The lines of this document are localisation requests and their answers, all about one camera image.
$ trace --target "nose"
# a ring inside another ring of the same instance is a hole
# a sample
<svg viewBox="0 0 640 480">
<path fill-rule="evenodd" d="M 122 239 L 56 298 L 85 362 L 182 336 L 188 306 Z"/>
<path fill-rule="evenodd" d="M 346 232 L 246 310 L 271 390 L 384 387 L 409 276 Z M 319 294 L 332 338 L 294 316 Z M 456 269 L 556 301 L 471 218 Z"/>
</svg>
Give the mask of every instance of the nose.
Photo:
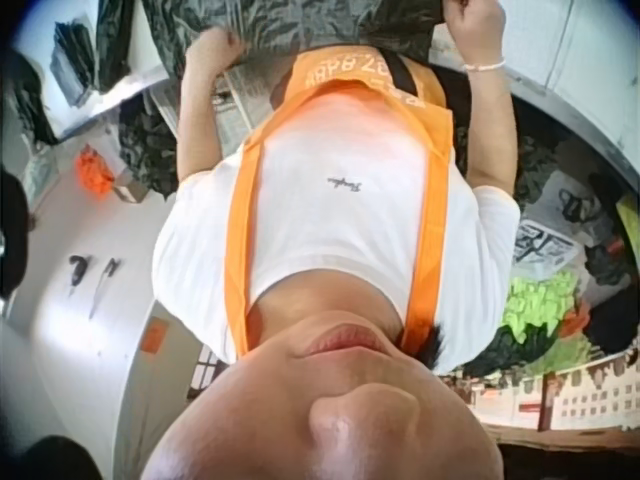
<svg viewBox="0 0 640 480">
<path fill-rule="evenodd" d="M 310 426 L 320 478 L 402 478 L 398 473 L 411 463 L 407 457 L 419 449 L 419 419 L 417 399 L 388 385 L 363 385 L 316 400 Z"/>
</svg>

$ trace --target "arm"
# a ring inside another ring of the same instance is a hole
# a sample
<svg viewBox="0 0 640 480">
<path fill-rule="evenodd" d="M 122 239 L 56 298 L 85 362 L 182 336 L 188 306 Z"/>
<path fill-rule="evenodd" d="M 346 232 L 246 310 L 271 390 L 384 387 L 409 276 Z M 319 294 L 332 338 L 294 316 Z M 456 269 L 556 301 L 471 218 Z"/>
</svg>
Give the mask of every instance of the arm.
<svg viewBox="0 0 640 480">
<path fill-rule="evenodd" d="M 502 70 L 469 72 L 471 126 L 467 182 L 471 188 L 489 185 L 513 195 L 518 144 L 511 92 L 505 77 Z"/>
<path fill-rule="evenodd" d="M 445 18 L 468 65 L 494 65 L 502 60 L 504 10 L 497 0 L 445 0 Z M 516 123 L 503 69 L 469 72 L 471 125 L 469 170 L 472 188 L 497 187 L 509 195 L 518 167 Z"/>
<path fill-rule="evenodd" d="M 242 53 L 238 39 L 219 28 L 204 32 L 187 51 L 178 124 L 178 180 L 213 169 L 222 160 L 211 93 L 216 78 Z"/>
</svg>

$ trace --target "hand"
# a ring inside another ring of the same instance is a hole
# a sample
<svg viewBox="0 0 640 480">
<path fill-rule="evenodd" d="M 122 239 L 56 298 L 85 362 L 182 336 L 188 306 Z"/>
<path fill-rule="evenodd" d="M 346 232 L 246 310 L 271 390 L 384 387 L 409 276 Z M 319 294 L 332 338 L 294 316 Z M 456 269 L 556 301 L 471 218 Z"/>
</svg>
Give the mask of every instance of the hand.
<svg viewBox="0 0 640 480">
<path fill-rule="evenodd" d="M 506 16 L 498 0 L 443 0 L 444 18 L 467 65 L 502 61 Z"/>
<path fill-rule="evenodd" d="M 213 82 L 227 70 L 245 50 L 245 45 L 232 32 L 213 27 L 200 34 L 187 50 L 187 71 Z"/>
</svg>

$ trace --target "orange label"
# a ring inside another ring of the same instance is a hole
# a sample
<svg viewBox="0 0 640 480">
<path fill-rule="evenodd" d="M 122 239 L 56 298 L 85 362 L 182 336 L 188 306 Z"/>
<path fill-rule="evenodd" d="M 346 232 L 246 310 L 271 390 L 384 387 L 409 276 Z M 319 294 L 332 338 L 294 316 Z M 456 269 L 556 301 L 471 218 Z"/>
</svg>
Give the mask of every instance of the orange label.
<svg viewBox="0 0 640 480">
<path fill-rule="evenodd" d="M 164 337 L 167 336 L 167 330 L 169 330 L 169 322 L 152 318 L 144 332 L 142 342 L 140 342 L 140 350 L 151 355 L 158 353 L 164 342 Z"/>
</svg>

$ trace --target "neck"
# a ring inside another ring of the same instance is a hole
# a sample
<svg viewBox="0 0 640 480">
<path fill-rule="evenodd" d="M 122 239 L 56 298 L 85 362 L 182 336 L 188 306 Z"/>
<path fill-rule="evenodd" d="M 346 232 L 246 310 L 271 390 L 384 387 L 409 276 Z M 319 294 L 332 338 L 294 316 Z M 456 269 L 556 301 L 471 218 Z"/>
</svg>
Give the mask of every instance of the neck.
<svg viewBox="0 0 640 480">
<path fill-rule="evenodd" d="M 269 288 L 249 312 L 249 346 L 301 320 L 341 310 L 366 318 L 392 342 L 402 333 L 402 321 L 387 297 L 373 285 L 334 270 L 310 270 L 281 280 Z"/>
</svg>

